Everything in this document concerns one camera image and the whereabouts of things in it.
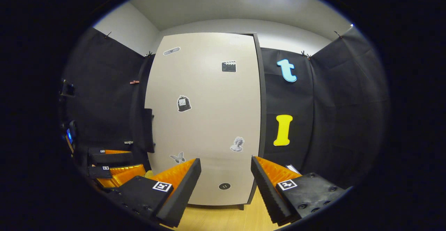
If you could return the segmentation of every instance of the garbage bag sticker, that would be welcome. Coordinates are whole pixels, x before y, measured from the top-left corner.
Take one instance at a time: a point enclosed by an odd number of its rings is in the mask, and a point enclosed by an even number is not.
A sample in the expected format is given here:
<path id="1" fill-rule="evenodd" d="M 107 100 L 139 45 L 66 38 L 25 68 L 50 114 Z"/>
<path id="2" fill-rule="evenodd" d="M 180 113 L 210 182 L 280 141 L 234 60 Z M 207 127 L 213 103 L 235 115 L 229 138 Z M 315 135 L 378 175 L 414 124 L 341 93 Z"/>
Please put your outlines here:
<path id="1" fill-rule="evenodd" d="M 178 112 L 180 112 L 180 113 L 186 112 L 187 110 L 192 109 L 191 102 L 190 102 L 189 98 L 186 96 L 183 96 L 183 95 L 181 95 L 178 98 L 177 105 L 178 105 Z"/>
<path id="2" fill-rule="evenodd" d="M 241 152 L 243 151 L 243 143 L 245 143 L 245 140 L 242 137 L 237 137 L 236 139 L 234 139 L 234 145 L 232 145 L 230 148 L 234 152 Z"/>
<path id="3" fill-rule="evenodd" d="M 186 159 L 184 158 L 183 151 L 181 151 L 178 154 L 178 156 L 175 156 L 175 155 L 169 155 L 169 156 L 170 156 L 170 158 L 173 158 L 177 164 L 180 164 L 181 162 L 186 162 Z"/>

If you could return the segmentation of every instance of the statue bust sticker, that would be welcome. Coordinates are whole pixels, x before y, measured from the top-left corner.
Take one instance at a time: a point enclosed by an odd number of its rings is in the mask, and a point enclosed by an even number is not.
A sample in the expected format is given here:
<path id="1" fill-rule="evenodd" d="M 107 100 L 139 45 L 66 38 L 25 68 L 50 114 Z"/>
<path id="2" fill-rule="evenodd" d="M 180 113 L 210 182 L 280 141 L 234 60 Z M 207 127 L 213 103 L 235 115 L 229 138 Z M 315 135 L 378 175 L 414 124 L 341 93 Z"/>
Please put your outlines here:
<path id="1" fill-rule="evenodd" d="M 243 143 L 245 143 L 245 140 L 242 137 L 237 137 L 236 139 L 234 139 L 234 145 L 232 145 L 230 148 L 234 152 L 241 152 L 243 151 Z"/>

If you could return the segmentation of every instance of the white door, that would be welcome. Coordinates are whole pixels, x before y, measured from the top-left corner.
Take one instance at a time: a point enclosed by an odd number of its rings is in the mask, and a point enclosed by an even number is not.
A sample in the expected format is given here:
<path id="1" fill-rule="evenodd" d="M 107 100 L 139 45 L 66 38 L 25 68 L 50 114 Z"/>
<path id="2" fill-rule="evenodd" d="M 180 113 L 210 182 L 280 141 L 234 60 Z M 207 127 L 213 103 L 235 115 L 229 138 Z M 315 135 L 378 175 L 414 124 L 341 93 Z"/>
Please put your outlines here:
<path id="1" fill-rule="evenodd" d="M 150 70 L 145 108 L 154 115 L 155 153 L 148 153 L 153 174 L 200 158 L 202 172 L 189 204 L 247 203 L 261 122 L 252 36 L 165 36 Z"/>

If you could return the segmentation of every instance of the wooden floor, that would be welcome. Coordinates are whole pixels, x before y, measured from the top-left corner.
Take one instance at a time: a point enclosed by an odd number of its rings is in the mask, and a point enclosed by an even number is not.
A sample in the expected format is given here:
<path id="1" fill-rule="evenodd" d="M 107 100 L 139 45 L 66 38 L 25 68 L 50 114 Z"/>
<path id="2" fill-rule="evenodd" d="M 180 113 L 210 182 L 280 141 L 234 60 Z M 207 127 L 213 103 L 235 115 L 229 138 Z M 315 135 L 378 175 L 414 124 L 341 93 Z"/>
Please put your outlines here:
<path id="1" fill-rule="evenodd" d="M 148 171 L 146 177 L 150 178 L 151 176 L 153 176 L 152 171 Z M 244 210 L 240 210 L 238 206 L 188 205 L 178 228 L 170 229 L 179 231 L 272 231 L 278 228 L 277 224 L 271 222 L 265 203 L 256 188 L 251 204 L 245 205 Z"/>

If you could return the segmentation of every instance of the sticker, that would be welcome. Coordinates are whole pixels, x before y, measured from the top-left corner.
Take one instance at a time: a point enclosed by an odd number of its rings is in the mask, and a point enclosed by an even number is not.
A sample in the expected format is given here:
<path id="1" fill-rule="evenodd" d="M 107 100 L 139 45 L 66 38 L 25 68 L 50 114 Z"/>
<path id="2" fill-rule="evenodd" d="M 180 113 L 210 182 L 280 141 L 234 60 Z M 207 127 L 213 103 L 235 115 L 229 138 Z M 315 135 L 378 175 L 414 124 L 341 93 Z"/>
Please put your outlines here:
<path id="1" fill-rule="evenodd" d="M 293 117 L 291 115 L 277 115 L 276 120 L 279 122 L 279 129 L 277 130 L 277 139 L 273 144 L 275 146 L 287 146 L 290 143 L 288 133 Z"/>
<path id="2" fill-rule="evenodd" d="M 292 180 L 285 180 L 284 182 L 279 182 L 278 184 L 283 191 L 298 186 Z"/>
<path id="3" fill-rule="evenodd" d="M 183 153 L 183 151 L 181 151 L 181 152 L 178 154 L 178 157 L 175 156 L 175 155 L 169 155 L 169 157 L 170 157 L 170 158 L 173 158 L 177 164 L 180 164 L 181 162 L 186 162 L 186 159 L 184 158 L 184 153 Z"/>
<path id="4" fill-rule="evenodd" d="M 229 183 L 221 183 L 219 186 L 218 186 L 218 189 L 220 189 L 220 190 L 227 190 L 227 189 L 229 189 L 231 187 L 231 184 L 229 184 Z"/>
<path id="5" fill-rule="evenodd" d="M 222 62 L 222 72 L 237 72 L 236 61 Z"/>
<path id="6" fill-rule="evenodd" d="M 291 69 L 294 69 L 294 65 L 291 64 L 287 59 L 278 61 L 277 65 L 280 66 L 280 69 L 282 69 L 282 76 L 286 81 L 295 82 L 296 80 L 298 80 L 298 77 L 291 73 Z"/>
<path id="7" fill-rule="evenodd" d="M 237 137 L 236 139 L 234 139 L 234 145 L 232 145 L 230 148 L 234 152 L 241 152 L 243 151 L 243 143 L 245 143 L 245 140 L 242 137 Z"/>
<path id="8" fill-rule="evenodd" d="M 167 50 L 163 53 L 164 56 L 169 55 L 170 53 L 176 53 L 180 50 L 180 47 L 175 47 L 173 49 Z"/>
<path id="9" fill-rule="evenodd" d="M 293 172 L 295 172 L 295 173 L 297 173 L 297 174 L 301 174 L 299 171 L 297 171 L 297 170 L 293 167 L 293 165 L 286 165 L 286 168 L 287 168 L 287 169 L 290 169 L 291 171 L 293 171 Z"/>
<path id="10" fill-rule="evenodd" d="M 178 112 L 180 113 L 192 109 L 189 98 L 183 95 L 180 95 L 180 97 L 178 98 L 177 106 L 178 106 Z"/>
<path id="11" fill-rule="evenodd" d="M 165 183 L 165 182 L 157 182 L 154 186 L 153 189 L 155 190 L 159 190 L 159 191 L 163 191 L 163 192 L 167 192 L 169 191 L 169 188 L 172 186 L 172 184 L 170 183 Z"/>

